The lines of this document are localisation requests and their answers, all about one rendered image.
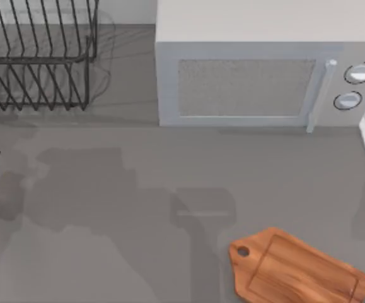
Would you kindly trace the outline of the microwave oven door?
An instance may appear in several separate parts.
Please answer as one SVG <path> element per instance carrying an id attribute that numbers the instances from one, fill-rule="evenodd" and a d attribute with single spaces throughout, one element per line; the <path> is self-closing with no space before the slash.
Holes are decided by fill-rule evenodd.
<path id="1" fill-rule="evenodd" d="M 161 126 L 303 127 L 327 55 L 297 42 L 158 42 Z"/>

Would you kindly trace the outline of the pale microwave oven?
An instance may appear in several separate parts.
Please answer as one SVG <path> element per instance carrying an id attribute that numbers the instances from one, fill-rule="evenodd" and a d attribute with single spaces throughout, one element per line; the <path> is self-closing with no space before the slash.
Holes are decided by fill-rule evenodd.
<path id="1" fill-rule="evenodd" d="M 338 62 L 316 127 L 354 127 L 365 114 L 365 83 L 344 80 L 365 62 L 365 0 L 158 0 L 158 42 L 297 42 L 319 47 Z M 337 95 L 359 92 L 352 110 Z"/>

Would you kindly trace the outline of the wooden cutting board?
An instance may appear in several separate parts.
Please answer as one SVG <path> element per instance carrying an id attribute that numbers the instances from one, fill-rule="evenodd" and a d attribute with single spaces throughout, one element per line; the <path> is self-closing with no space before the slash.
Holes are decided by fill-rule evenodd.
<path id="1" fill-rule="evenodd" d="M 365 273 L 269 227 L 229 244 L 235 294 L 245 303 L 363 303 Z"/>

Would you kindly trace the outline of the white microwave knob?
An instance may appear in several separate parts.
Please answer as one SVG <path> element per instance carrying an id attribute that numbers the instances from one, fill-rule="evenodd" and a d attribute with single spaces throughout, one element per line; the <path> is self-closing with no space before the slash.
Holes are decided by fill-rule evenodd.
<path id="1" fill-rule="evenodd" d="M 349 66 L 344 73 L 344 80 L 351 85 L 365 83 L 365 62 Z"/>
<path id="2" fill-rule="evenodd" d="M 333 106 L 341 111 L 352 110 L 358 107 L 363 100 L 359 92 L 351 91 L 337 95 L 333 101 Z"/>

